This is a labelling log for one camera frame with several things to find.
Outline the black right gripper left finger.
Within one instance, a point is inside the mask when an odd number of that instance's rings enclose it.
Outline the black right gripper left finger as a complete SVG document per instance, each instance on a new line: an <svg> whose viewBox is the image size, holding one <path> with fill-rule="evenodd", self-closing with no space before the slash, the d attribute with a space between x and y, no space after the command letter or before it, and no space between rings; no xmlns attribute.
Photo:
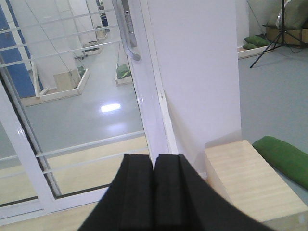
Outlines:
<svg viewBox="0 0 308 231"><path fill-rule="evenodd" d="M148 155L125 154L108 190L79 230L153 230L153 173Z"/></svg>

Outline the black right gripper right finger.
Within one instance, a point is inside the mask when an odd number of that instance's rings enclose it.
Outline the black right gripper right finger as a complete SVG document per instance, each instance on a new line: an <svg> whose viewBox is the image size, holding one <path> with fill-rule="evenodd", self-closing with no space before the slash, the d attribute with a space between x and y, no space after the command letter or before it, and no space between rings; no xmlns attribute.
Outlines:
<svg viewBox="0 0 308 231"><path fill-rule="evenodd" d="M160 154L154 167L156 231L269 231L220 196L183 154Z"/></svg>

